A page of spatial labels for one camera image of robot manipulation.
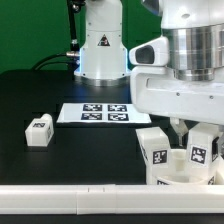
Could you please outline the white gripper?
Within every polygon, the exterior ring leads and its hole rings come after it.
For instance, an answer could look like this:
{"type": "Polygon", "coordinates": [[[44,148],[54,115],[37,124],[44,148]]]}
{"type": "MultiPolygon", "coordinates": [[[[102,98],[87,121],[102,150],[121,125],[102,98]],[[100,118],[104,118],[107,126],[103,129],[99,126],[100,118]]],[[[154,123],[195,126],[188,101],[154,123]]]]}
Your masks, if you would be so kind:
{"type": "Polygon", "coordinates": [[[224,125],[224,68],[213,81],[181,81],[164,67],[136,66],[131,72],[131,99],[139,112],[171,117],[179,145],[188,132],[184,120],[224,125]]]}

